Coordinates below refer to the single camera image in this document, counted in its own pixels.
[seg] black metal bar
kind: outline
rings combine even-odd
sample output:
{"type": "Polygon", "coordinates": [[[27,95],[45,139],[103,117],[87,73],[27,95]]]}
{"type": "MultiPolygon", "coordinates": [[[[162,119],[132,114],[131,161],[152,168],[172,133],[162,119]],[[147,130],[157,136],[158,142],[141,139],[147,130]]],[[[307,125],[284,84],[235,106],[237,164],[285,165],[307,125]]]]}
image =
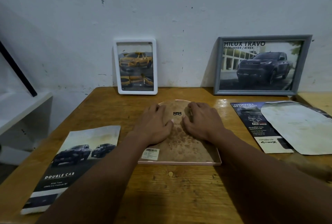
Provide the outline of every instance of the black metal bar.
{"type": "Polygon", "coordinates": [[[6,59],[6,61],[9,63],[9,65],[12,67],[14,72],[17,74],[21,82],[24,84],[24,86],[28,89],[30,94],[35,97],[37,95],[36,90],[32,87],[28,79],[25,77],[19,66],[16,64],[12,56],[9,54],[9,52],[6,50],[2,42],[0,41],[0,53],[3,55],[3,57],[6,59]]]}

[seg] hand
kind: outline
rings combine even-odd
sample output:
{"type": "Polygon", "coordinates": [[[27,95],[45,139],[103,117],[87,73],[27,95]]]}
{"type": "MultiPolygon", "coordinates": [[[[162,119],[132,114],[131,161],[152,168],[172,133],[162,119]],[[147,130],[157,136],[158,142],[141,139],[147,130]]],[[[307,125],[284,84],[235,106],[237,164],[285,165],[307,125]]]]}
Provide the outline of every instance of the hand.
{"type": "Polygon", "coordinates": [[[211,141],[211,135],[226,130],[217,110],[203,102],[188,104],[193,114],[192,122],[187,116],[182,117],[186,130],[196,138],[211,141]]]}
{"type": "Polygon", "coordinates": [[[144,109],[143,114],[137,120],[134,129],[129,133],[146,141],[146,145],[158,144],[171,134],[174,121],[169,120],[163,124],[166,106],[153,104],[144,109]]]}

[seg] forearm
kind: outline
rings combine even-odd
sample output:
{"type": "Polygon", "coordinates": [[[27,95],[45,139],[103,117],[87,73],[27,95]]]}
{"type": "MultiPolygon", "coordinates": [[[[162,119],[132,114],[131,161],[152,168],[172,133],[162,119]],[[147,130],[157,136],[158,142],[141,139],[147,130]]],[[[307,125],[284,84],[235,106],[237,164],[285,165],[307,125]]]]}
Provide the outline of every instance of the forearm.
{"type": "Polygon", "coordinates": [[[332,190],[324,183],[264,154],[231,131],[214,133],[210,138],[222,159],[251,180],[257,190],[268,193],[285,209],[307,222],[332,221],[332,190]]]}
{"type": "Polygon", "coordinates": [[[37,223],[112,223],[130,176],[147,144],[129,133],[69,187],[37,223]]]}

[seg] orange pickup truck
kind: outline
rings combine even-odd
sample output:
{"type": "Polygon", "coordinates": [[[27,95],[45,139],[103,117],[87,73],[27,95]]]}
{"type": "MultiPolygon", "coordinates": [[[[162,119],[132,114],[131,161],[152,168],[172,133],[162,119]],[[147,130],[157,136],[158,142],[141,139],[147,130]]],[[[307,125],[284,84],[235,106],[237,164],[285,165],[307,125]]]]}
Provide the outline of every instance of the orange pickup truck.
{"type": "Polygon", "coordinates": [[[119,59],[119,64],[123,71],[130,67],[150,68],[152,63],[152,56],[147,56],[146,53],[143,52],[124,54],[124,57],[119,59]]]}

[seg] framed truck picture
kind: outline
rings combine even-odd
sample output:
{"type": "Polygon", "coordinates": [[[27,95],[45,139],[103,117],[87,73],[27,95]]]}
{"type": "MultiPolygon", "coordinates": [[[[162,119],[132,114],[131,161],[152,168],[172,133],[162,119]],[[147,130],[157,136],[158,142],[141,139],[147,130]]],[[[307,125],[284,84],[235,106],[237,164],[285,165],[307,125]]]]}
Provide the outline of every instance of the framed truck picture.
{"type": "Polygon", "coordinates": [[[295,95],[312,35],[219,37],[215,95],[295,95]]]}
{"type": "Polygon", "coordinates": [[[115,39],[114,58],[119,94],[158,92],[155,39],[115,39]]]}

